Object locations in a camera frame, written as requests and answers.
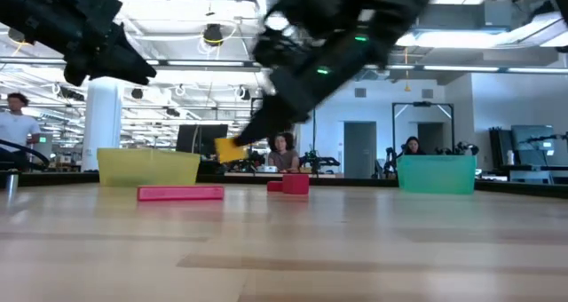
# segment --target doorway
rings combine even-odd
[[[418,140],[420,148],[427,155],[435,155],[436,148],[444,147],[443,123],[418,123]]]
[[[346,122],[343,127],[344,175],[371,179],[375,172],[376,123]]]

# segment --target yellow bin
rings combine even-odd
[[[190,186],[195,184],[200,155],[156,149],[100,148],[103,187]]]

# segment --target pink block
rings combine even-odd
[[[287,195],[309,194],[310,176],[307,174],[285,174],[282,178],[282,191]]]
[[[282,192],[282,181],[269,181],[266,184],[266,191],[268,191],[268,192]]]
[[[223,200],[225,188],[219,186],[142,186],[139,201]]]

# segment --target plastic bin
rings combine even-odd
[[[103,187],[191,186],[200,155],[156,149],[100,148],[100,185]]]
[[[403,155],[397,160],[398,184],[412,193],[470,195],[476,166],[472,155]]]

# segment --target computer monitor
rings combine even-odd
[[[532,140],[553,135],[552,125],[511,125],[511,132],[515,151],[539,150],[554,153],[553,139]]]
[[[195,136],[195,144],[192,147],[193,135]],[[226,124],[213,125],[180,125],[177,133],[176,151],[191,153],[192,150],[200,155],[214,155],[215,139],[226,138],[229,126]]]

